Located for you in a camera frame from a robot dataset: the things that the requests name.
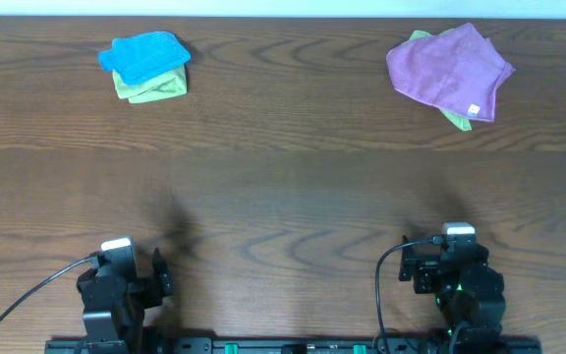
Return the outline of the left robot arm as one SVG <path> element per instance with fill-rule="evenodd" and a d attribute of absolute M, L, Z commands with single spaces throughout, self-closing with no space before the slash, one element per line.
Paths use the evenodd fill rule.
<path fill-rule="evenodd" d="M 83 349 L 90 353 L 147 353 L 155 342 L 143 327 L 145 311 L 172 295 L 169 266 L 158 250 L 151 257 L 152 273 L 137 274 L 130 246 L 90 256 L 91 269 L 78 278 L 86 330 Z"/>

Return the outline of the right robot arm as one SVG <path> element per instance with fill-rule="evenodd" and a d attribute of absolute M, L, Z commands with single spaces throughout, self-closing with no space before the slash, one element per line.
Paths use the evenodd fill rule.
<path fill-rule="evenodd" d="M 478 353 L 500 341 L 506 309 L 503 275 L 488 265 L 489 250 L 474 234 L 402 239 L 401 281 L 432 294 L 447 329 L 432 330 L 421 353 Z"/>

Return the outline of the purple microfiber cloth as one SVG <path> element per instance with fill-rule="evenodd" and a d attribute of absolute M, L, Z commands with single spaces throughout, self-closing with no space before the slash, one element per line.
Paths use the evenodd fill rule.
<path fill-rule="evenodd" d="M 386 54 L 393 87 L 470 120 L 495 120 L 496 93 L 514 68 L 471 23 L 412 38 Z"/>

